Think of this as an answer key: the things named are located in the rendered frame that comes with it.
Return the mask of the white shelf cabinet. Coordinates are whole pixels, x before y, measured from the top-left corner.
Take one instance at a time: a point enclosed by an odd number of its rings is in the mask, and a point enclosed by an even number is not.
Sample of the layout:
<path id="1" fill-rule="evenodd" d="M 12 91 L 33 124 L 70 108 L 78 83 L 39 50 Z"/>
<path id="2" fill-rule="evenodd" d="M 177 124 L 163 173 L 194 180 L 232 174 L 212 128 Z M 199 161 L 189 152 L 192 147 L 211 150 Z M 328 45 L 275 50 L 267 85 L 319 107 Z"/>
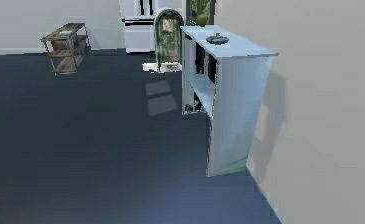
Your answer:
<path id="1" fill-rule="evenodd" d="M 194 113 L 194 100 L 198 99 L 210 118 L 206 175 L 242 171 L 253 143 L 271 61 L 278 53 L 218 25 L 183 26 L 181 30 L 182 113 Z M 206 38 L 216 33 L 229 41 L 208 43 Z M 213 78 L 197 72 L 198 46 L 216 60 Z"/>

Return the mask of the green arched chair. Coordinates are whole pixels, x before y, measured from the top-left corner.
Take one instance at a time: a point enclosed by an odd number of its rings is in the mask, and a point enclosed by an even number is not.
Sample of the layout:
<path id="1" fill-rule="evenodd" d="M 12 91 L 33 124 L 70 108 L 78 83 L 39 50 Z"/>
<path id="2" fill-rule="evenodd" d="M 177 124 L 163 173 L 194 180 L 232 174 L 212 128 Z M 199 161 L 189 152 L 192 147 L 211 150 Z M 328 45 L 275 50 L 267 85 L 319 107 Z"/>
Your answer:
<path id="1" fill-rule="evenodd" d="M 183 17 L 173 8 L 160 10 L 154 21 L 155 62 L 143 63 L 144 71 L 181 71 Z"/>

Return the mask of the dark round dish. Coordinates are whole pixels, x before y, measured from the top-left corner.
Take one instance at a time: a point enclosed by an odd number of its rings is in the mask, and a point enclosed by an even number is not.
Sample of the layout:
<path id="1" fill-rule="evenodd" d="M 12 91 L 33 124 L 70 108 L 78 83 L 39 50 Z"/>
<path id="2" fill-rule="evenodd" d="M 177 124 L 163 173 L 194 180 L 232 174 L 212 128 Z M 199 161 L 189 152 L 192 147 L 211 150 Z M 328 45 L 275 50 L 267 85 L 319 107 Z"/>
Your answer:
<path id="1" fill-rule="evenodd" d="M 210 44 L 222 45 L 222 44 L 226 44 L 229 41 L 229 38 L 225 37 L 225 36 L 221 36 L 219 33 L 216 33 L 214 36 L 207 37 L 206 41 Z"/>

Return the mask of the white fridge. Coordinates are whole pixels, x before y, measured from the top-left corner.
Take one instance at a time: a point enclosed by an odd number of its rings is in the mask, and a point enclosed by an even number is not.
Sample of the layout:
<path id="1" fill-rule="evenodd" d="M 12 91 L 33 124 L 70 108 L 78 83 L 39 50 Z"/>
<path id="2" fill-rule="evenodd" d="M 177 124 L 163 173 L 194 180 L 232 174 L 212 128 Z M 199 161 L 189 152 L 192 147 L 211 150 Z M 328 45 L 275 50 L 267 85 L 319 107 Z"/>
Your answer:
<path id="1" fill-rule="evenodd" d="M 149 15 L 149 1 L 144 0 L 145 15 L 140 13 L 139 0 L 119 0 L 126 52 L 150 53 L 155 51 L 155 16 L 158 0 L 153 0 L 153 15 Z"/>

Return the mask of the window with green view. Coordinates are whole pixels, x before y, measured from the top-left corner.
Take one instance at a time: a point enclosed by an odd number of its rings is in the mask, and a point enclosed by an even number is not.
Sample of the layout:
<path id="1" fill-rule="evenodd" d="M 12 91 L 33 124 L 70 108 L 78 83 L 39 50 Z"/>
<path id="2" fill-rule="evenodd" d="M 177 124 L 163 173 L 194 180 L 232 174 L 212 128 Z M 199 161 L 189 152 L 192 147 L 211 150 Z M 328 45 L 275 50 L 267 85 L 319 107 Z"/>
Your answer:
<path id="1" fill-rule="evenodd" d="M 208 16 L 208 25 L 214 24 L 216 0 L 185 0 L 186 25 L 196 25 L 200 14 Z"/>

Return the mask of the brown wooden shelf rack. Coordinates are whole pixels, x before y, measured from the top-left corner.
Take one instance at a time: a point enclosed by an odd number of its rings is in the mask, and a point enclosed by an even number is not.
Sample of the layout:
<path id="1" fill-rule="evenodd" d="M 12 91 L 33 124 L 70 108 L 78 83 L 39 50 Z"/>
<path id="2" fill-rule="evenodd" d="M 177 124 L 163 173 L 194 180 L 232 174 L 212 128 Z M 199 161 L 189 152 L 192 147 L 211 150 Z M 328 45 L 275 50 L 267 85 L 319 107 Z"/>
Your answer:
<path id="1" fill-rule="evenodd" d="M 67 23 L 40 39 L 55 75 L 74 74 L 91 50 L 85 23 Z"/>

